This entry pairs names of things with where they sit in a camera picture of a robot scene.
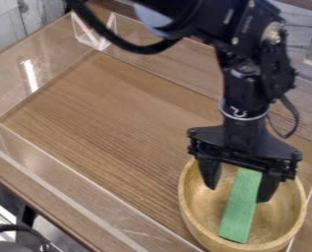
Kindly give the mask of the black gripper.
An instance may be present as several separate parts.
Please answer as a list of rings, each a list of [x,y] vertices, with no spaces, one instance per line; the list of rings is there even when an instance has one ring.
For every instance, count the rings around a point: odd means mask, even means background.
[[[302,153],[268,130],[265,119],[241,121],[223,117],[218,126],[187,130],[189,153],[195,157],[205,186],[214,190],[221,164],[227,163],[264,173],[257,202],[268,202],[278,181],[293,179]]]

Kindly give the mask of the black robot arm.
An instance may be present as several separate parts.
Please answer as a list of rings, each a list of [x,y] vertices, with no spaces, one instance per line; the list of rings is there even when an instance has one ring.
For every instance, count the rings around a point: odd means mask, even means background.
[[[222,124],[187,130],[189,153],[210,189],[223,163],[260,172],[257,201],[266,202],[302,160],[285,136],[268,129],[270,104],[292,106],[285,93],[296,77],[280,9],[268,0],[133,0],[133,7],[158,36],[195,36],[214,46],[223,76]]]

